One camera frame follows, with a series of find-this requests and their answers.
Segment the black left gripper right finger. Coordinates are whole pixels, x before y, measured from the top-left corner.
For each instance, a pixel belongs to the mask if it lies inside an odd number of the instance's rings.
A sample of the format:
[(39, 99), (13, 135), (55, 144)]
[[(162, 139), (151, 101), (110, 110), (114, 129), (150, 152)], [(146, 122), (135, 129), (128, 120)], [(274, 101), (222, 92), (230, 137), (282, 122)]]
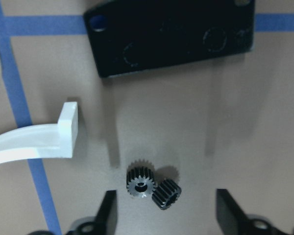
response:
[(216, 218), (223, 235), (252, 235), (251, 219), (227, 189), (216, 190)]

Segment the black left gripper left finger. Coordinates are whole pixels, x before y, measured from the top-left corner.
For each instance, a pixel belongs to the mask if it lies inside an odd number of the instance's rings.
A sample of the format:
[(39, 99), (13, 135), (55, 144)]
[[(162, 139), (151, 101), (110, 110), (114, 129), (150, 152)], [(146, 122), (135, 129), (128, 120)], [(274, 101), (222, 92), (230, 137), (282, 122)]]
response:
[(114, 235), (118, 221), (117, 191), (105, 193), (99, 211), (94, 220), (96, 235)]

